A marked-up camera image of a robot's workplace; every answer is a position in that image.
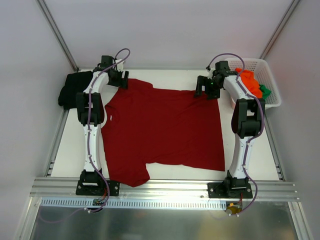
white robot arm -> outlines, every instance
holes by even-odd
[[[230,70],[227,61],[219,61],[215,64],[215,69],[208,67],[207,70],[207,77],[198,76],[194,96],[202,95],[204,86],[208,100],[218,99],[222,88],[236,100],[231,121],[231,128],[235,133],[232,163],[223,182],[208,183],[208,194],[210,198],[250,199],[253,195],[248,178],[249,159],[255,138],[259,136],[263,126],[265,101],[249,94],[250,91],[237,76],[238,73]]]
[[[129,72],[125,71],[124,78],[122,76],[123,60],[114,59],[111,56],[102,56],[101,63],[93,70],[93,77],[89,86],[76,95],[77,115],[78,120],[83,125],[85,143],[85,162],[77,184],[76,195],[102,196],[106,188],[106,182],[110,187],[112,185],[115,185],[116,188],[119,187],[118,182],[106,181],[102,177],[99,139],[101,124],[107,116],[101,98],[102,89],[105,85],[127,88]],[[89,105],[89,96],[91,96],[91,105]],[[119,191],[115,191],[113,196],[118,194]]]

black cloth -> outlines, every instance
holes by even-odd
[[[76,95],[82,93],[90,84],[93,77],[92,71],[82,71],[68,74],[65,84],[60,91],[58,104],[63,109],[76,108]]]

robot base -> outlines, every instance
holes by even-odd
[[[110,188],[110,196],[118,197],[120,182],[107,180]],[[96,172],[83,170],[76,186],[75,194],[78,196],[102,196],[105,193],[106,184]]]
[[[229,171],[223,182],[207,184],[210,199],[252,199],[252,189],[249,179],[232,177]]]

plastic basket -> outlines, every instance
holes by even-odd
[[[227,58],[226,61],[228,61],[229,67],[232,71],[236,68],[242,69],[243,67],[242,62],[238,58]],[[268,63],[265,60],[257,58],[243,58],[243,61],[245,69],[254,73],[254,78],[259,82],[259,84],[263,84],[271,90],[271,94],[265,100],[265,109],[280,106],[280,94]]]

white table surface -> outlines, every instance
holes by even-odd
[[[195,90],[197,77],[206,76],[208,73],[202,70],[130,70],[129,77],[136,78],[153,84],[158,89]],[[101,93],[103,104],[107,104],[117,87],[106,85]],[[225,157],[225,172],[193,168],[183,165],[164,165],[159,163],[147,164],[146,168],[150,179],[166,180],[222,180],[229,169],[235,146],[235,135],[231,129],[233,109],[230,104],[230,96],[225,90],[221,90],[218,99],[223,147]],[[104,152],[102,137],[100,136],[100,160],[102,173],[108,178],[108,168]],[[52,177],[78,178],[83,170],[85,162],[85,136],[83,126],[79,123],[77,110],[69,111],[64,127],[62,139],[57,152]],[[266,131],[255,141],[249,162],[249,175],[254,180],[278,181],[278,173],[275,167],[273,155],[270,149]]]

